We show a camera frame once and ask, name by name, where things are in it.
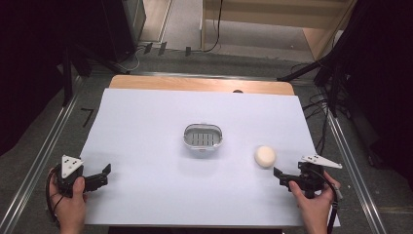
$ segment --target table surface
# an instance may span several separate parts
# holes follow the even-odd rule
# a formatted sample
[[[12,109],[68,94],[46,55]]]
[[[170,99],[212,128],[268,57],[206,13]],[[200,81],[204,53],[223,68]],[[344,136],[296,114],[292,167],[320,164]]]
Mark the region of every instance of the table surface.
[[[113,77],[109,88],[231,93],[235,90],[240,90],[246,94],[294,95],[292,86],[286,82],[211,79],[198,77],[189,78],[117,75]]]
[[[229,93],[234,90],[254,94]],[[178,143],[188,123],[203,121],[219,126],[224,135],[224,143],[205,159],[194,157],[183,142]],[[302,225],[295,200],[278,185],[272,168],[254,163],[253,152],[259,145],[276,149],[275,166],[294,175],[299,173],[301,156],[315,151],[289,84],[116,76],[103,95],[81,154],[85,162],[93,162],[85,164],[87,172],[112,164],[109,185],[90,194],[86,222]]]

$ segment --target white ball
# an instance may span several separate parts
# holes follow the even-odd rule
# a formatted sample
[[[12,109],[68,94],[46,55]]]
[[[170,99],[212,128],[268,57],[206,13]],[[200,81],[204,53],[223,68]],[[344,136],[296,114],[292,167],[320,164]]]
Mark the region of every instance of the white ball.
[[[276,152],[269,146],[260,146],[255,151],[255,161],[263,168],[269,168],[276,162]]]

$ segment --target human hand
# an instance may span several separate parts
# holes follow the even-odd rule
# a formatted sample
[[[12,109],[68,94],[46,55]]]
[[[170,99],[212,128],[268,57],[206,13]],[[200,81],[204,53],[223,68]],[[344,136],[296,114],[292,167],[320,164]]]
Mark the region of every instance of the human hand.
[[[337,188],[340,188],[340,183],[332,178],[327,172],[324,172],[324,177]],[[306,198],[301,191],[301,188],[294,181],[289,182],[289,188],[297,200],[297,206],[301,211],[301,216],[308,233],[327,233],[328,214],[331,204],[334,201],[334,194],[331,188],[326,185],[320,195],[316,195],[313,199]]]
[[[58,193],[56,174],[50,182],[50,194],[52,207],[60,223],[60,234],[79,234],[85,226],[86,200],[83,194],[85,179],[80,176],[73,184],[72,198],[64,197]]]

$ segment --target black gripper mount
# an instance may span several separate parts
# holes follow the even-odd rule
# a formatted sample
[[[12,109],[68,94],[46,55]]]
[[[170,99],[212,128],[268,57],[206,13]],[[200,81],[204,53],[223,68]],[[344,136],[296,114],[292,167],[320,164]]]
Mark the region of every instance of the black gripper mount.
[[[316,196],[315,192],[324,188],[324,178],[321,177],[324,174],[323,166],[299,162],[298,169],[301,170],[300,175],[287,175],[274,168],[274,176],[280,180],[280,185],[288,188],[289,192],[291,192],[291,189],[288,183],[293,180],[304,191],[304,195],[307,198],[314,198]]]

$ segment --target metal frame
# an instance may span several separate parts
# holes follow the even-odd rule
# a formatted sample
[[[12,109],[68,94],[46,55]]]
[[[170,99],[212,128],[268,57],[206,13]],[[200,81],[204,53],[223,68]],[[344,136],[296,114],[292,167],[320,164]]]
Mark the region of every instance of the metal frame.
[[[13,232],[13,229],[15,228],[23,209],[28,202],[31,193],[33,192],[36,183],[39,180],[50,155],[52,154],[53,149],[55,148],[55,144],[60,137],[61,131],[63,130],[73,110],[79,90],[82,86],[83,80],[80,76],[78,76],[75,80],[74,96],[72,100],[67,103],[66,107],[63,107],[60,110],[52,129],[49,131],[46,140],[44,141],[30,170],[28,171],[23,183],[21,184],[18,192],[15,194],[9,209],[0,223],[0,233],[8,234]]]
[[[361,207],[364,211],[364,214],[367,218],[370,229],[374,234],[386,234],[386,228],[380,217],[376,204],[370,192],[367,189],[367,186],[364,183],[364,179],[358,169],[355,157],[353,156],[350,146],[347,144],[346,138],[344,137],[343,131],[341,130],[340,123],[338,118],[335,118],[331,112],[328,112],[328,122],[331,128],[331,132],[336,139],[338,148],[344,160],[344,163],[348,169],[350,179],[353,182],[355,187],[356,194],[361,203]]]
[[[220,75],[198,75],[198,74],[184,74],[184,73],[161,73],[161,72],[140,72],[134,75],[146,75],[146,76],[174,76],[174,77],[192,77],[192,78],[210,78],[210,79],[237,79],[237,80],[256,80],[256,81],[271,81],[271,78],[266,77],[248,77],[248,76],[220,76]],[[66,107],[60,110],[57,119],[50,130],[42,148],[40,149],[36,159],[33,162],[27,176],[25,177],[22,185],[16,193],[9,209],[6,212],[2,222],[0,223],[0,233],[8,234],[12,233],[15,228],[19,217],[30,198],[34,187],[43,172],[49,157],[55,147],[55,144],[60,136],[62,129],[64,128],[72,110],[76,103],[79,91],[83,87],[83,79],[78,76],[75,81],[74,96]],[[353,153],[350,150],[350,146],[347,144],[346,138],[341,130],[339,121],[334,118],[331,113],[328,114],[328,120],[331,131],[336,139],[339,150],[342,154],[346,167],[348,168],[350,178],[355,186],[355,190],[361,206],[364,210],[367,221],[373,233],[385,234],[386,228],[380,218],[378,209],[371,197],[361,173],[357,167],[357,163],[354,159]]]

